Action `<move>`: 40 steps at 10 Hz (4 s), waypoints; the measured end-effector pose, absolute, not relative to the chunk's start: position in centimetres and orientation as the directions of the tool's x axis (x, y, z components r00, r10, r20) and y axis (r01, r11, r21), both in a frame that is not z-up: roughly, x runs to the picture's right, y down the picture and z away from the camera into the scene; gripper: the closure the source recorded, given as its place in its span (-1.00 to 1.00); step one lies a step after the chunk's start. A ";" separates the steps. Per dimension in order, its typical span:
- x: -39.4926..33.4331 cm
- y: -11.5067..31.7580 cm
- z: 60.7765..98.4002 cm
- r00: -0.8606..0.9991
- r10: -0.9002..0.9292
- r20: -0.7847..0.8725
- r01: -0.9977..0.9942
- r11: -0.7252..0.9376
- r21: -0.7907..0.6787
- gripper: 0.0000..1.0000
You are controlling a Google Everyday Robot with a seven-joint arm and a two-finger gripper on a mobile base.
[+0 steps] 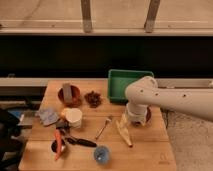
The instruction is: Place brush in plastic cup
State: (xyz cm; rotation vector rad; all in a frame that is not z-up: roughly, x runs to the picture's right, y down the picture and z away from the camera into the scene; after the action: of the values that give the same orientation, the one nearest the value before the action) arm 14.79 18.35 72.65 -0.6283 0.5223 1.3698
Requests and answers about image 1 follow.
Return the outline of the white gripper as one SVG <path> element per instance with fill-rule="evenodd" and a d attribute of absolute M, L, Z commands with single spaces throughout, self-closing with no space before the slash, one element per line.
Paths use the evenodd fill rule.
<path fill-rule="evenodd" d="M 128 102 L 125 111 L 130 122 L 140 122 L 142 125 L 146 123 L 147 106 Z"/>

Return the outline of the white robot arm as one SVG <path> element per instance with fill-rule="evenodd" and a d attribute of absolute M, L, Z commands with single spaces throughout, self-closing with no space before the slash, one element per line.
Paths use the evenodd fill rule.
<path fill-rule="evenodd" d="M 149 106 L 213 121 L 213 89 L 159 88 L 155 78 L 145 76 L 129 84 L 125 96 L 125 114 L 133 122 L 144 122 Z"/>

